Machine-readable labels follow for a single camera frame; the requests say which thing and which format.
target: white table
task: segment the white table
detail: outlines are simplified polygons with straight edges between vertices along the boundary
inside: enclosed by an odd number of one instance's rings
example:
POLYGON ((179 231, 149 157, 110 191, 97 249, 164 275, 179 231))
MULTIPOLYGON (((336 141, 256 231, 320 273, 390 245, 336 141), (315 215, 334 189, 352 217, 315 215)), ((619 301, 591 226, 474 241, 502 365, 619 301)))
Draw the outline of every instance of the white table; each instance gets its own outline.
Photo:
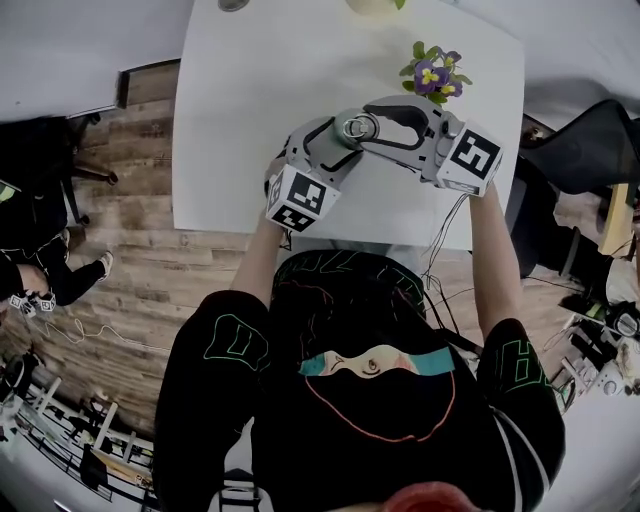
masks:
MULTIPOLYGON (((415 41, 463 56, 473 81, 447 108, 502 142, 495 182, 508 200, 519 142, 524 57, 501 30, 438 0, 411 0, 376 19, 344 0, 252 0, 236 13, 196 0, 180 69, 173 147, 175 227, 252 232, 262 175, 298 126, 402 94, 415 41)), ((305 236, 426 246, 459 197, 366 155, 343 195, 305 236)), ((445 247, 469 249, 467 205, 445 247)))

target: black cable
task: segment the black cable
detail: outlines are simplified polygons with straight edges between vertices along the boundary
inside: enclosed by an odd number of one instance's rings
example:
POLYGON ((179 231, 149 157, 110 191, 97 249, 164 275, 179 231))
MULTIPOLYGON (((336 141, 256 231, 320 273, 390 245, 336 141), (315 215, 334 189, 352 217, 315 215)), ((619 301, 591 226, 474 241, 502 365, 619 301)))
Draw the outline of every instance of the black cable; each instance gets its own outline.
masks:
POLYGON ((527 277, 525 277, 525 279, 533 279, 534 281, 540 281, 541 283, 547 283, 547 284, 550 284, 550 285, 553 285, 553 286, 558 286, 560 288, 566 288, 567 290, 571 290, 571 291, 576 292, 576 293, 584 292, 584 290, 580 290, 578 288, 573 288, 571 286, 565 286, 564 284, 553 283, 551 281, 545 281, 544 279, 540 279, 538 277, 527 276, 527 277))
POLYGON ((427 279, 429 281, 433 281, 434 288, 436 288, 436 291, 440 294, 440 297, 442 297, 442 300, 438 302, 438 304, 442 304, 444 302, 444 305, 447 308, 447 311, 449 312, 449 316, 451 317, 451 323, 453 324, 453 327, 456 330, 456 333, 458 334, 458 336, 460 336, 460 329, 458 328, 456 319, 453 316, 453 312, 451 311, 451 308, 449 307, 449 303, 447 302, 447 298, 444 296, 444 291, 442 290, 442 281, 440 281, 440 279, 438 279, 436 276, 432 276, 432 275, 429 275, 427 279))
MULTIPOLYGON (((442 226, 438 230, 438 233, 436 234, 434 241, 431 243, 430 249, 432 250, 431 250, 431 254, 429 255, 429 263, 427 265, 427 270, 421 276, 422 278, 425 278, 430 275, 431 268, 433 267, 436 261, 436 258, 438 257, 438 254, 440 253, 440 250, 442 249, 442 246, 444 245, 444 242, 447 238, 447 234, 449 233, 449 228, 451 227, 451 224, 453 223, 453 220, 455 219, 455 216, 458 213, 458 210, 462 206, 462 203, 464 203, 467 197, 469 197, 468 194, 464 194, 460 196, 457 199, 457 201, 454 203, 454 205, 451 207, 451 210, 449 210, 449 213, 447 213, 447 216, 445 217, 444 222, 442 223, 442 226)), ((427 289, 429 289, 429 287, 430 287, 430 282, 427 281, 427 289)))
POLYGON ((433 311, 433 314, 434 314, 434 315, 435 315, 435 317, 436 317, 436 322, 438 322, 438 325, 439 325, 442 329, 444 329, 444 328, 445 328, 445 326, 444 326, 444 324, 442 323, 442 319, 440 318, 440 315, 438 314, 438 310, 437 310, 437 309, 436 309, 436 307, 433 305, 433 301, 431 300, 431 297, 429 297, 429 294, 428 294, 425 290, 422 290, 422 293, 423 293, 423 294, 424 294, 424 296, 427 298, 427 300, 429 301, 429 305, 431 306, 431 308, 430 308, 430 309, 428 309, 427 311, 433 311))
MULTIPOLYGON (((461 291, 459 291, 459 292, 457 292, 457 293, 454 293, 454 294, 453 294, 453 295, 451 295, 450 297, 447 297, 447 300, 451 300, 451 299, 453 299, 454 297, 457 297, 458 295, 461 295, 461 294, 466 293, 466 292, 470 292, 470 291, 472 291, 472 290, 475 290, 475 288, 473 288, 473 287, 472 287, 472 288, 467 288, 466 290, 461 290, 461 291)), ((440 302, 436 302, 436 306, 439 306, 439 305, 440 305, 440 304, 442 304, 443 302, 444 302, 444 300, 441 300, 440 302)))

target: wall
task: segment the wall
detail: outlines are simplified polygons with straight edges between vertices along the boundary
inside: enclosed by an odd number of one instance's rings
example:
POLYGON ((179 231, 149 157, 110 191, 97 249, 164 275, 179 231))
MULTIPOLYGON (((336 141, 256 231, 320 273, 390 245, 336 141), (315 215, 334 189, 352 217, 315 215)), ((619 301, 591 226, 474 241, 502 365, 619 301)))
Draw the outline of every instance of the wall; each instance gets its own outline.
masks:
POLYGON ((57 512, 53 500, 72 512, 139 512, 140 505, 113 495, 112 502, 76 482, 18 435, 8 459, 0 452, 0 489, 18 512, 57 512))
POLYGON ((113 105, 118 72, 180 58, 193 0, 1 0, 0 121, 113 105))
POLYGON ((640 476, 640 397, 590 392, 564 419, 564 463, 536 512, 619 510, 640 476))
POLYGON ((524 43, 525 112, 539 121, 561 128, 610 97, 640 116, 637 0, 459 0, 456 5, 524 43))

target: floor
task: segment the floor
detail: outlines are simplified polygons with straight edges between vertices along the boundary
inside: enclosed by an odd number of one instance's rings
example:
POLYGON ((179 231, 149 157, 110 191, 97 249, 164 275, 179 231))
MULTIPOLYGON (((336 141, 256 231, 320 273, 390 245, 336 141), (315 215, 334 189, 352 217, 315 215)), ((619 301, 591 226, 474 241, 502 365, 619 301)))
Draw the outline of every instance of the floor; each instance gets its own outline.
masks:
MULTIPOLYGON (((118 174, 119 183, 76 182, 82 211, 91 218, 72 230, 72 268, 115 255, 108 280, 75 304, 27 321, 12 311, 0 329, 0 353, 22 353, 33 340, 46 363, 44 383, 62 378, 59 393, 78 402, 107 396, 118 403, 118 416, 141 435, 153 435, 155 404, 175 335, 209 293, 229 286, 248 237, 229 233, 173 229, 171 204, 171 134, 178 64, 132 74, 127 108, 102 114, 89 127, 78 161, 118 174), (126 343, 105 329, 100 336, 73 344, 47 327, 54 325, 72 340, 97 334, 103 325, 138 344, 126 343)), ((442 251, 433 268, 462 334, 481 343, 467 253, 442 251)), ((550 272, 536 277, 568 284, 550 272)), ((548 375, 560 367, 568 344, 558 333, 568 313, 556 304, 568 291, 527 280, 523 323, 548 375)), ((435 291, 432 297, 437 302, 435 291)), ((448 313, 439 307, 445 323, 448 313)))

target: white sneaker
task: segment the white sneaker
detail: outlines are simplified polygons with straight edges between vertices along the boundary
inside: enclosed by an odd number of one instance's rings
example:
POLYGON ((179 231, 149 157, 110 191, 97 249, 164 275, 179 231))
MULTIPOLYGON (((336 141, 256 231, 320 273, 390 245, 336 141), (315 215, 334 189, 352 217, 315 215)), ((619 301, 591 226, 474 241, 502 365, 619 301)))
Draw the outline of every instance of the white sneaker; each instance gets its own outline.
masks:
POLYGON ((60 232, 59 236, 62 239, 64 246, 67 248, 64 253, 64 262, 66 263, 67 261, 69 261, 69 240, 71 240, 71 233, 69 233, 69 230, 65 228, 60 232))
POLYGON ((111 273, 111 267, 113 267, 113 254, 111 254, 110 251, 107 251, 98 261, 104 265, 104 276, 98 279, 98 282, 100 282, 109 277, 109 274, 111 273))

